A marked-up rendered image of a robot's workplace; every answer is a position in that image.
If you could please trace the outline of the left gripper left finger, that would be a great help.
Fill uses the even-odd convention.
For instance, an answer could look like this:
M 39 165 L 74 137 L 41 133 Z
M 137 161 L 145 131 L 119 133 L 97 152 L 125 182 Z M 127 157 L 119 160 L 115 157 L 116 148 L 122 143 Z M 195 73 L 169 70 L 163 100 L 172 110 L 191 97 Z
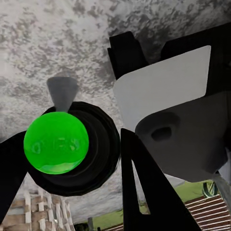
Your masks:
M 24 159 L 25 134 L 26 131 L 22 131 L 0 144 L 0 225 L 28 174 Z

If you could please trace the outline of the insectifuge atomizer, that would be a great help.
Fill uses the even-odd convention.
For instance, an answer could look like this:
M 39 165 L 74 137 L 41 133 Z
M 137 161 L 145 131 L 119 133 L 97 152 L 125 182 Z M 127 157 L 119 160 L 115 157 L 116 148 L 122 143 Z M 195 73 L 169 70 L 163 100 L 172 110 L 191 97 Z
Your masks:
M 83 196 L 100 188 L 115 172 L 121 136 L 100 107 L 73 101 L 80 88 L 78 80 L 57 76 L 46 83 L 54 106 L 26 131 L 26 168 L 48 193 Z

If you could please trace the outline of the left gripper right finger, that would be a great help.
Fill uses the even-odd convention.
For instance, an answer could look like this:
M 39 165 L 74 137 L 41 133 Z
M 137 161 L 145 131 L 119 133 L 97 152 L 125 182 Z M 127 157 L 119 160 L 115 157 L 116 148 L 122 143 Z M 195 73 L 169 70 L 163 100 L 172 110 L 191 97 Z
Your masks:
M 202 231 L 139 136 L 121 128 L 123 228 L 125 231 Z M 134 162 L 150 214 L 140 213 Z

